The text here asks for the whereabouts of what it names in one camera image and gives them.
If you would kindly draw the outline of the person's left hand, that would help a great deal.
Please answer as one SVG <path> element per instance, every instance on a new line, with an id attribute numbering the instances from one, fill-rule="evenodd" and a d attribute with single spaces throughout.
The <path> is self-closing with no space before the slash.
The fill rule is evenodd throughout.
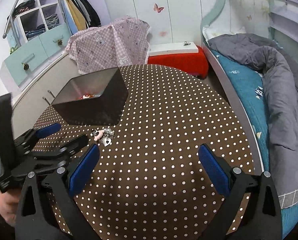
<path id="1" fill-rule="evenodd" d="M 0 193 L 0 215 L 10 226 L 15 226 L 20 195 L 20 189 L 12 189 L 5 193 Z"/>

